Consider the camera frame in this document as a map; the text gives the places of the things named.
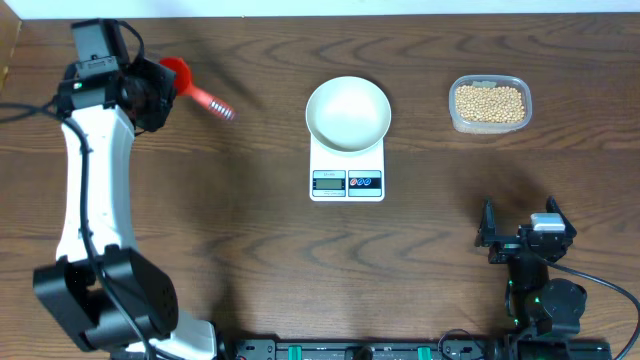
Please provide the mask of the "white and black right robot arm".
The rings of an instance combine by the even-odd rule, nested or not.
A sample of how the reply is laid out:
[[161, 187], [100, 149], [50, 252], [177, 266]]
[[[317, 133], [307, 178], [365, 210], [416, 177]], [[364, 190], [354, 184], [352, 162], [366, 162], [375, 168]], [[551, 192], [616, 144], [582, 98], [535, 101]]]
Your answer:
[[497, 232], [492, 203], [484, 201], [475, 245], [489, 250], [489, 263], [507, 266], [505, 307], [515, 323], [513, 330], [487, 343], [486, 359], [571, 357], [569, 340], [580, 332], [587, 294], [570, 280], [552, 279], [549, 268], [566, 255], [576, 235], [552, 197], [544, 212], [532, 214], [512, 236]]

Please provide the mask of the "pile of soybeans in container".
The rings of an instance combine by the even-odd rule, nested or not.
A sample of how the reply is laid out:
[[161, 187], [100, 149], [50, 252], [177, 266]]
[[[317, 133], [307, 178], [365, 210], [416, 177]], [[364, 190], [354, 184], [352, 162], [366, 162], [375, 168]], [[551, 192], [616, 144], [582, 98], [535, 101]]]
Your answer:
[[517, 123], [525, 118], [522, 94], [516, 88], [463, 85], [454, 94], [456, 110], [466, 121]]

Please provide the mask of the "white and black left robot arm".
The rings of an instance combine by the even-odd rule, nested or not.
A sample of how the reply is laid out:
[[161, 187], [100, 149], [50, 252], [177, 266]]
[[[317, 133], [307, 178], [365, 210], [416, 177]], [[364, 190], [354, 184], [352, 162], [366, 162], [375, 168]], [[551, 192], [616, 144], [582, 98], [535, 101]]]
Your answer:
[[139, 252], [129, 170], [136, 131], [161, 128], [183, 90], [176, 59], [102, 72], [78, 64], [59, 86], [55, 117], [67, 151], [65, 221], [56, 261], [33, 288], [83, 352], [119, 359], [217, 359], [212, 323], [180, 309], [168, 275]]

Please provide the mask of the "black mounting rail with clamps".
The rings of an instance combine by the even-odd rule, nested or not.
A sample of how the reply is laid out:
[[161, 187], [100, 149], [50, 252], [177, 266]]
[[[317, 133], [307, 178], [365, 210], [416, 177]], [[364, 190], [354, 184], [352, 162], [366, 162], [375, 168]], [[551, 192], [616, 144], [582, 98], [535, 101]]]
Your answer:
[[592, 359], [612, 357], [610, 346], [598, 341], [522, 343], [511, 352], [501, 340], [445, 339], [431, 342], [284, 342], [245, 339], [220, 346], [215, 355], [194, 359], [235, 360], [440, 360], [440, 359]]

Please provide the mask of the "clear plastic container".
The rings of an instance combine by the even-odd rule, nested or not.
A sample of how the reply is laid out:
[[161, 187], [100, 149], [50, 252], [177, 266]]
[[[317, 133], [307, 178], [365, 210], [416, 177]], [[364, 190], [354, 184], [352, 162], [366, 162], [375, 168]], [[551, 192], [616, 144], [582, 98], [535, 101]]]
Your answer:
[[448, 100], [453, 127], [461, 133], [514, 132], [533, 116], [530, 88], [514, 76], [462, 76], [451, 85]]

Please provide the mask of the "white digital kitchen scale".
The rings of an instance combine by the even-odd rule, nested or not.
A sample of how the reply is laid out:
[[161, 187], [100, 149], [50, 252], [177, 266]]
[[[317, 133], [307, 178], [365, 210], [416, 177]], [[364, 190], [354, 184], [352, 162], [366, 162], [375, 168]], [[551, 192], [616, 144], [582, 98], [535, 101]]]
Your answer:
[[309, 197], [316, 202], [380, 202], [385, 198], [384, 142], [342, 154], [311, 138]]

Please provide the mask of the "cream ceramic bowl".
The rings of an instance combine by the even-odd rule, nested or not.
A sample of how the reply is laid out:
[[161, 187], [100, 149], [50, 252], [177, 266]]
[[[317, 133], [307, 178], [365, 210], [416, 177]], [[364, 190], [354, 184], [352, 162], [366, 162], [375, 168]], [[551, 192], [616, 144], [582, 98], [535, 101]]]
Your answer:
[[309, 133], [335, 153], [356, 154], [384, 139], [392, 122], [392, 108], [374, 82], [341, 76], [321, 84], [305, 108]]

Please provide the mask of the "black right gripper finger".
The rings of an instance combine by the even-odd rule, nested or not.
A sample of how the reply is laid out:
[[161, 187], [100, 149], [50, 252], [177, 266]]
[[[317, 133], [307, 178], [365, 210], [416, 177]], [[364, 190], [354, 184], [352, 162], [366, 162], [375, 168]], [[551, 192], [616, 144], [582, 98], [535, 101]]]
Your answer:
[[564, 215], [564, 213], [561, 211], [556, 199], [554, 196], [549, 196], [546, 200], [546, 204], [545, 204], [545, 208], [546, 208], [546, 212], [547, 213], [553, 213], [553, 214], [557, 214], [561, 219], [562, 222], [565, 226], [565, 230], [566, 231], [574, 231], [575, 227], [571, 224], [571, 222], [568, 220], [568, 218]]
[[494, 209], [492, 202], [487, 198], [482, 207], [482, 218], [477, 230], [474, 245], [476, 247], [490, 247], [498, 241]]

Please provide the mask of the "red plastic measuring scoop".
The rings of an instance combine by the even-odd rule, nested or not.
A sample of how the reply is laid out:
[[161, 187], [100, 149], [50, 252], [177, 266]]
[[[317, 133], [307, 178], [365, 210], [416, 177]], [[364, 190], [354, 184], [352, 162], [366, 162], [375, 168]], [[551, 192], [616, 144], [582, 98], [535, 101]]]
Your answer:
[[231, 121], [235, 118], [236, 112], [230, 105], [194, 84], [191, 68], [182, 58], [166, 57], [160, 60], [160, 64], [176, 74], [174, 87], [179, 96], [192, 98], [201, 107], [222, 120]]

